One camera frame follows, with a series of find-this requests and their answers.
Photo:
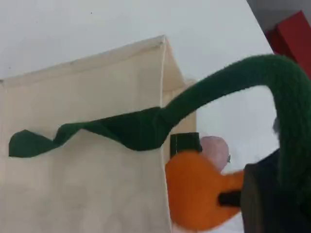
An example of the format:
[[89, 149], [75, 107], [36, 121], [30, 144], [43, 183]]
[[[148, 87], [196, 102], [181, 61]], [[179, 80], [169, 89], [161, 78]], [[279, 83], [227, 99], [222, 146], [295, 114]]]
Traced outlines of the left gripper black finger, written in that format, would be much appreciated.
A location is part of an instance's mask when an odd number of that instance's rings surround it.
[[311, 222], [293, 195], [283, 191], [276, 169], [248, 164], [244, 169], [241, 212], [246, 233], [309, 233]]

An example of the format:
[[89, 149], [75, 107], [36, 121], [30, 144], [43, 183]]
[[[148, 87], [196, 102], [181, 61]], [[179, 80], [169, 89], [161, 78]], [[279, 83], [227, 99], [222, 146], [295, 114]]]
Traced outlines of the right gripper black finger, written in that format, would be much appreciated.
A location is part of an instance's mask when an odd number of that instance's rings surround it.
[[280, 149], [275, 150], [267, 157], [255, 163], [255, 169], [261, 170], [278, 170], [278, 162], [280, 156]]
[[240, 207], [241, 191], [222, 192], [218, 195], [218, 203], [220, 206]]

